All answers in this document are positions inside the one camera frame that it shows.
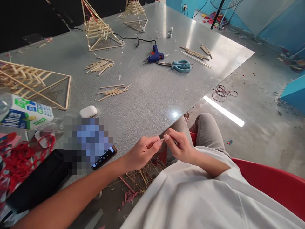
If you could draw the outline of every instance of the scissors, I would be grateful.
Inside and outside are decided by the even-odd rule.
[[[176,69],[178,72],[181,73],[188,73],[191,71],[191,63],[188,62],[187,60],[179,60],[179,61],[173,61],[172,63],[165,63],[165,62],[155,62],[156,64],[159,65],[164,65],[171,67],[172,69]]]

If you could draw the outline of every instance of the plastic bottle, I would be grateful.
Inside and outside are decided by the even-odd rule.
[[[64,112],[8,92],[0,92],[0,125],[20,129],[63,131]]]

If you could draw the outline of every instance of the table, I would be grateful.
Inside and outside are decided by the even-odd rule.
[[[153,43],[140,41],[139,47],[135,48],[135,40],[125,39],[123,48],[89,52],[85,33],[79,30],[54,37],[52,42],[39,49],[29,47],[20,49],[22,54],[12,52],[15,63],[72,75],[67,113],[77,116],[82,108],[94,105],[98,110],[95,118],[117,120],[118,153],[114,159],[124,155],[140,137],[161,134],[254,54],[165,4],[149,4],[145,10],[149,19],[145,33],[124,25],[117,15],[105,18],[105,22],[124,37],[139,35],[142,39],[151,40],[161,36],[156,41],[159,51],[169,54],[165,61],[187,59],[193,63],[190,73],[183,74],[154,63],[144,63],[145,54],[152,51]],[[173,35],[167,38],[171,26]],[[182,45],[203,53],[200,44],[211,51],[213,59],[208,62],[211,69],[186,57],[179,48]],[[0,59],[8,60],[5,54],[0,54]],[[97,61],[95,55],[111,58],[115,65],[101,76],[98,73],[86,75],[84,67]],[[99,88],[115,84],[131,86],[127,92],[97,102],[101,98],[101,95],[96,95],[100,92]],[[63,83],[51,90],[55,93],[49,93],[57,101],[64,100],[60,87],[64,90],[66,85]],[[62,146],[62,139],[59,139],[57,147]]]

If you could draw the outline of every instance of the black phone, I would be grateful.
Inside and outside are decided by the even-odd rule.
[[[110,158],[112,158],[117,153],[117,148],[115,146],[110,147],[97,161],[91,166],[91,169],[96,170],[105,164]]]

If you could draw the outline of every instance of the wooden tower model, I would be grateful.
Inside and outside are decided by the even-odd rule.
[[[89,51],[121,47],[123,44],[95,12],[87,0],[81,0]]]
[[[38,68],[7,62],[4,60],[0,60],[0,64],[0,88],[8,88],[12,94],[29,100],[37,95],[51,102],[53,104],[51,107],[53,108],[59,110],[68,109],[70,84],[72,78],[70,75],[50,72]],[[52,77],[55,77],[56,74],[63,76],[63,78],[56,81],[55,83],[46,85],[45,80],[50,78],[51,75]],[[64,106],[41,94],[45,90],[61,83],[64,80],[68,80],[67,96]]]
[[[148,19],[145,10],[141,6],[140,2],[138,0],[126,0],[124,24],[138,30],[139,32],[145,32],[147,21]]]

